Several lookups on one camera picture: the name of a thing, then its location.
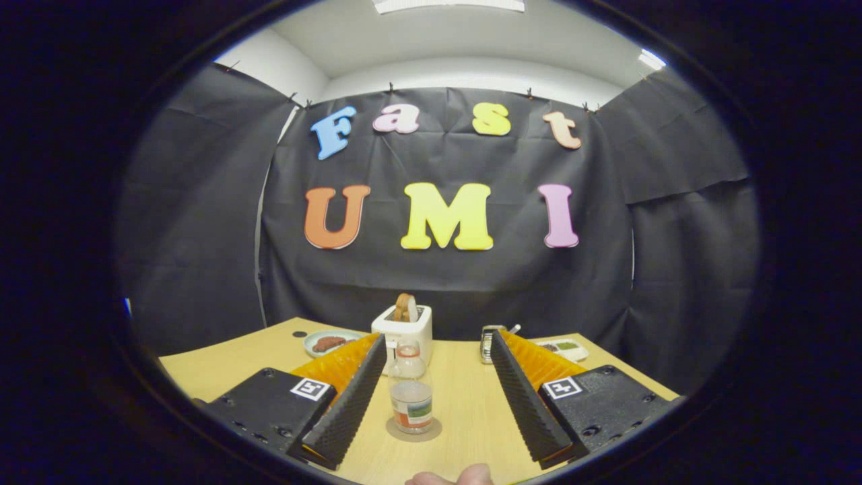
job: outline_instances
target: hand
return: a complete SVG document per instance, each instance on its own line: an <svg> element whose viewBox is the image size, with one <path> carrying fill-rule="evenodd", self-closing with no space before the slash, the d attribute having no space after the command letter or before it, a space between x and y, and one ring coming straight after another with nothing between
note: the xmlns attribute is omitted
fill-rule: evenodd
<svg viewBox="0 0 862 485"><path fill-rule="evenodd" d="M452 483L431 472L423 471L413 475L404 485L494 485L490 480L490 469L484 463L470 465L461 472L458 481Z"/></svg>

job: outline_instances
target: ceiling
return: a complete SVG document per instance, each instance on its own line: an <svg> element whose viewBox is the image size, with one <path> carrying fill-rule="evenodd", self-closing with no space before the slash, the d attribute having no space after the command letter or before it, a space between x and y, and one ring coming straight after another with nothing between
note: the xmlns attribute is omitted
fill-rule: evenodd
<svg viewBox="0 0 862 485"><path fill-rule="evenodd" d="M539 62L627 88L652 69L640 48L552 0L524 13L466 6L380 15L372 0L323 0L271 28L331 79L373 66L434 57L482 56Z"/></svg>

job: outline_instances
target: blue letter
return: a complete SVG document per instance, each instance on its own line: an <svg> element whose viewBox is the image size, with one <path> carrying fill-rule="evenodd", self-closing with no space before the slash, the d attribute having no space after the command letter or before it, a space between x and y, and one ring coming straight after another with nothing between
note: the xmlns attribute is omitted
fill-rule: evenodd
<svg viewBox="0 0 862 485"><path fill-rule="evenodd" d="M350 120L347 118L355 114L356 108L347 106L311 125L311 131L317 132L317 140L321 143L321 152L317 154L318 159L323 160L347 146L347 140L342 139L338 134L341 133L344 136L350 134Z"/></svg>

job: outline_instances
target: white wall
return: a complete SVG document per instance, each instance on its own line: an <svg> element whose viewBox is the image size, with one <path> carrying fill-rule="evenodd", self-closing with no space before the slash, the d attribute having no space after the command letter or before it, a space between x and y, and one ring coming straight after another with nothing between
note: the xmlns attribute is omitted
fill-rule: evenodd
<svg viewBox="0 0 862 485"><path fill-rule="evenodd" d="M217 60L224 66L256 78L270 87L294 98L299 104L306 99L320 101L329 78L311 59L293 47L274 30L265 28L237 44Z"/></svg>
<svg viewBox="0 0 862 485"><path fill-rule="evenodd" d="M595 109L623 91L618 85L545 64L488 57L448 57L376 66L332 79L319 100L399 88L466 87L527 93Z"/></svg>

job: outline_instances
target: black backdrop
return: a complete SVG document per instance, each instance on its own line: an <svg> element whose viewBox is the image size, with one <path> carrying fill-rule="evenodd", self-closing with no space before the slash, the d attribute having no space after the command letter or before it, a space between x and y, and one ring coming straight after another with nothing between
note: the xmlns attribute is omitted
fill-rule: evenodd
<svg viewBox="0 0 862 485"><path fill-rule="evenodd" d="M116 259L134 329L160 355L264 328L258 197L287 98L210 66L153 120L123 179Z"/></svg>
<svg viewBox="0 0 862 485"><path fill-rule="evenodd" d="M295 316L367 331L401 291L434 308L437 338L474 339L484 324L521 324L525 337L577 331L681 393L702 383L732 342L759 257L753 192L718 115L670 70L598 112L451 88L343 98L298 111L277 147L286 98L226 71L211 66L172 100L125 182L121 275L135 327L157 353ZM480 102L505 105L511 132L476 133ZM375 131L380 110L400 103L420 108L420 128ZM357 114L347 147L318 160L310 126L348 105ZM581 148L554 140L541 117L555 110L574 120ZM264 179L257 277L265 321L254 286ZM447 203L466 183L489 186L493 248L402 249L411 204L403 189L414 182L435 184ZM336 190L327 227L338 230L340 191L356 184L371 193L355 241L339 250L309 244L305 193ZM578 246L544 244L542 184L572 188Z"/></svg>
<svg viewBox="0 0 862 485"><path fill-rule="evenodd" d="M503 104L512 129L506 136L479 135L472 108ZM389 104L419 107L420 128L411 134L378 133L374 119ZM349 143L317 160L310 126L346 105L357 110ZM561 110L577 125L583 146L561 147L542 115ZM261 268L270 323L297 314L367 331L401 291L434 309L434 336L476 339L484 324L523 325L538 337L582 331L617 351L605 338L625 309L631 286L631 226L622 193L608 163L609 147L595 117L583 109L514 93L420 89L374 93L321 103L297 116L276 150L264 195ZM487 224L493 247L461 251L450 242L425 250L402 249L410 198L407 184L430 182L451 203L467 183L485 184ZM328 227L344 218L344 186L371 188L356 240L344 249L321 250L303 235L305 193L333 187ZM574 248L550 249L542 184L572 188L569 205L580 237Z"/></svg>

